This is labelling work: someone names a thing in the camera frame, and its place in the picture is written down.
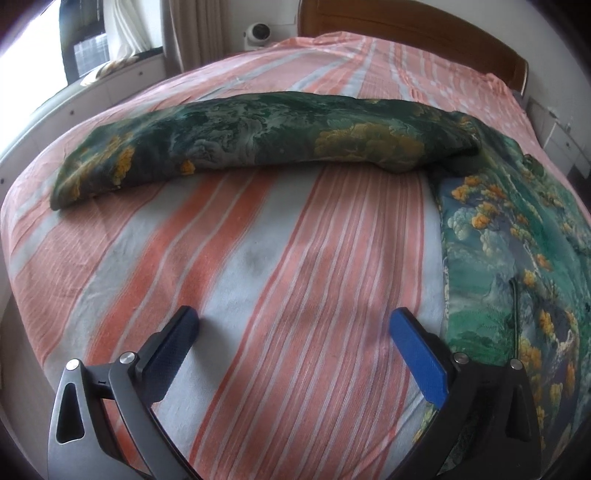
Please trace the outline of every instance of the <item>metal screw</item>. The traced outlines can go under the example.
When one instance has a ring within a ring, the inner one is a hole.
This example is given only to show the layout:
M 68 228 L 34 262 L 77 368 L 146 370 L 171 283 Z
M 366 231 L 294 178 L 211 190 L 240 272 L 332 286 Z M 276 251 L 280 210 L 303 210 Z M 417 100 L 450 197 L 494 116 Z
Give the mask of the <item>metal screw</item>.
M 125 352 L 123 355 L 119 357 L 119 362 L 122 364 L 130 364 L 135 360 L 135 353 L 133 352 Z
M 78 368 L 79 365 L 80 360 L 78 360 L 77 358 L 73 358 L 66 364 L 66 370 L 76 370 L 76 368 Z
M 511 362 L 509 363 L 511 364 L 511 368 L 513 370 L 521 370 L 523 368 L 521 361 L 517 360 L 516 358 L 512 358 Z
M 468 357 L 464 352 L 456 352 L 453 354 L 453 360 L 457 364 L 466 365 L 470 361 L 470 357 Z

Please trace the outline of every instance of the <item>wrinkled fabric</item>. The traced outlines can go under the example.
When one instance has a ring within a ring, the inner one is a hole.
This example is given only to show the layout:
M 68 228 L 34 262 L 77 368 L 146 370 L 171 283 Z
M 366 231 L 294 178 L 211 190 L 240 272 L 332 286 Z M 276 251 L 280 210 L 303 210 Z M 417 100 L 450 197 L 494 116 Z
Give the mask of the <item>wrinkled fabric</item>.
M 591 231 L 537 160 L 477 119 L 294 92 L 186 105 L 97 128 L 66 160 L 52 206 L 196 170 L 314 160 L 425 166 L 442 219 L 443 336 L 487 364 L 522 360 L 548 467 L 589 412 Z
M 478 149 L 453 113 L 401 100 L 277 92 L 167 108 L 97 127 L 62 166 L 51 208 L 230 167 L 375 163 L 402 173 Z
M 429 170 L 441 211 L 443 337 L 480 362 L 523 362 L 545 470 L 591 410 L 591 230 L 573 195 L 514 140 L 475 118 L 465 125 L 482 151 Z

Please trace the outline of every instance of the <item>blue gripper pad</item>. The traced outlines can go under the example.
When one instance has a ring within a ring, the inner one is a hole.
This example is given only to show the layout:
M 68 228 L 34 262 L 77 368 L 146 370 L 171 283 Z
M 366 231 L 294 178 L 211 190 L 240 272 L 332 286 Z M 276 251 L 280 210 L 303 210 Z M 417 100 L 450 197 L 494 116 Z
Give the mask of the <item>blue gripper pad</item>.
M 425 399 L 437 408 L 441 408 L 449 393 L 447 373 L 421 333 L 414 327 L 413 321 L 408 317 L 409 314 L 410 312 L 405 308 L 392 312 L 390 315 L 390 336 Z

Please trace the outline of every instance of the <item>bed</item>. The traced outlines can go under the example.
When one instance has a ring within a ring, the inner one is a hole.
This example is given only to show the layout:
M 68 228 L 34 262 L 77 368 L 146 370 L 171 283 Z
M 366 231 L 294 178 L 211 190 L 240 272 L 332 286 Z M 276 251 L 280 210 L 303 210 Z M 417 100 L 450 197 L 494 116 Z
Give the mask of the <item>bed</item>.
M 2 206 L 12 290 L 54 388 L 69 359 L 113 361 L 179 305 L 197 309 L 200 338 L 154 410 L 206 478 L 394 470 L 426 402 L 386 319 L 406 306 L 439 333 L 439 213 L 423 173 L 368 165 L 201 173 L 51 211 L 60 164 L 95 126 L 249 92 L 412 100 L 481 119 L 570 188 L 514 98 L 527 62 L 491 35 L 412 1 L 304 0 L 299 22 L 299 38 L 174 77 L 74 127 Z

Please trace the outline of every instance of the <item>curtain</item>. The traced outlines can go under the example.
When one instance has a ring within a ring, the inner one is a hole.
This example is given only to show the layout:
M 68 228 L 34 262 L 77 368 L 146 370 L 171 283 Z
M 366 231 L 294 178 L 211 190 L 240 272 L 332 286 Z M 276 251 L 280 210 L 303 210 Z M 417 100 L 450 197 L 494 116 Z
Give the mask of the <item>curtain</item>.
M 132 0 L 105 0 L 103 13 L 111 60 L 130 57 L 151 48 Z
M 225 0 L 161 0 L 162 41 L 169 76 L 223 58 Z

